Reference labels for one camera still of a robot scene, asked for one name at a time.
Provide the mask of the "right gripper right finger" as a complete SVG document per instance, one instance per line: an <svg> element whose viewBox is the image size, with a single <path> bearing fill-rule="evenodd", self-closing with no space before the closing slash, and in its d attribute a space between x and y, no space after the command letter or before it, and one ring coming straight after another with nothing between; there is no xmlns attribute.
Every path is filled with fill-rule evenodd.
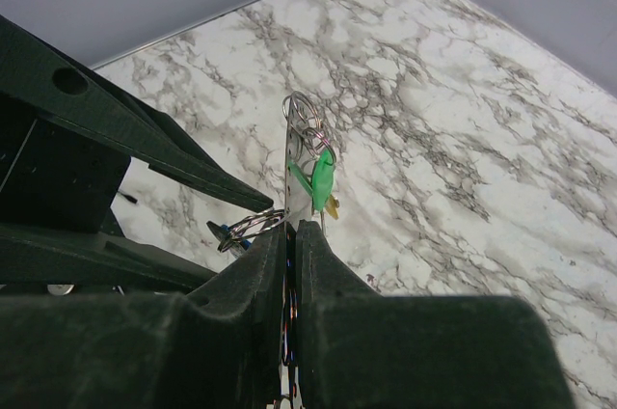
<svg viewBox="0 0 617 409"><path fill-rule="evenodd" d="M308 408L570 408L542 318L511 296L383 296L314 222L296 235Z"/></svg>

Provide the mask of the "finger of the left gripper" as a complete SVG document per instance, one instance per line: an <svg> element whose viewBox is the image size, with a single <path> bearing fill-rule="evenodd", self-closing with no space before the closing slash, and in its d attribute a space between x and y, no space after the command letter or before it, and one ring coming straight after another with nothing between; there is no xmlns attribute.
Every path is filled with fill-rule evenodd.
<svg viewBox="0 0 617 409"><path fill-rule="evenodd" d="M217 200L248 210L273 204L223 170L169 115L7 18L1 20L1 92L44 119Z"/></svg>
<svg viewBox="0 0 617 409"><path fill-rule="evenodd" d="M208 268L122 236L1 226L3 284L120 285L192 291L216 276Z"/></svg>

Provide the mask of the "key with blue tag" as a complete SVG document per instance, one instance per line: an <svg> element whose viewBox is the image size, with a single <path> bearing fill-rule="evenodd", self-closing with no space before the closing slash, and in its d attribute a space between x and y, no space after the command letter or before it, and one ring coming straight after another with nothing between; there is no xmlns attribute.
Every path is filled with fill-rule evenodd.
<svg viewBox="0 0 617 409"><path fill-rule="evenodd" d="M220 253L230 253L235 259L240 258L251 247L249 240L235 240L226 225L218 225L212 221L206 223L210 232L215 236Z"/></svg>

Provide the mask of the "key with yellow tag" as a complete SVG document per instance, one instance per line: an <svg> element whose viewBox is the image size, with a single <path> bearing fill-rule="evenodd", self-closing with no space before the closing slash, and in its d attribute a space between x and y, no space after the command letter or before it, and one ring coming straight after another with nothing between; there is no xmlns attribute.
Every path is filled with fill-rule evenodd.
<svg viewBox="0 0 617 409"><path fill-rule="evenodd" d="M337 220L339 218L339 210L340 203L337 197L331 194L324 205L324 210L334 219Z"/></svg>

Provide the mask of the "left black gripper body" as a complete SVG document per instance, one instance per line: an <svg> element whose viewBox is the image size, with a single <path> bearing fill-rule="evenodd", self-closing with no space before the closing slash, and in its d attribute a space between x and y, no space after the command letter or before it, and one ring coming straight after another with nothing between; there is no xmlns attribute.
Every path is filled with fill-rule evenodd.
<svg viewBox="0 0 617 409"><path fill-rule="evenodd" d="M1 96L1 221L98 232L130 164L119 151Z"/></svg>

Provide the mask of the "key with green tag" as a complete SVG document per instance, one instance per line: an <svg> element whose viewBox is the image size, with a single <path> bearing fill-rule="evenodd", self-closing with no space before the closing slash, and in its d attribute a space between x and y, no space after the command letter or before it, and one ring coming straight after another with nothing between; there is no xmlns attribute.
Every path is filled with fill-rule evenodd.
<svg viewBox="0 0 617 409"><path fill-rule="evenodd" d="M335 164L335 156L330 150L325 149L317 158L310 177L295 162L291 161L287 165L287 170L300 182L303 189L311 197L314 211L323 212L332 195L335 182Z"/></svg>

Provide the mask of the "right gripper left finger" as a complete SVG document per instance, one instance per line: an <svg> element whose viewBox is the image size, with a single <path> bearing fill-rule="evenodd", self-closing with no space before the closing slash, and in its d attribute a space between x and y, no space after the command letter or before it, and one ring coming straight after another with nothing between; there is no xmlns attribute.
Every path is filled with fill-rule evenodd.
<svg viewBox="0 0 617 409"><path fill-rule="evenodd" d="M281 392L284 227L192 291L5 296L5 408L263 408Z"/></svg>

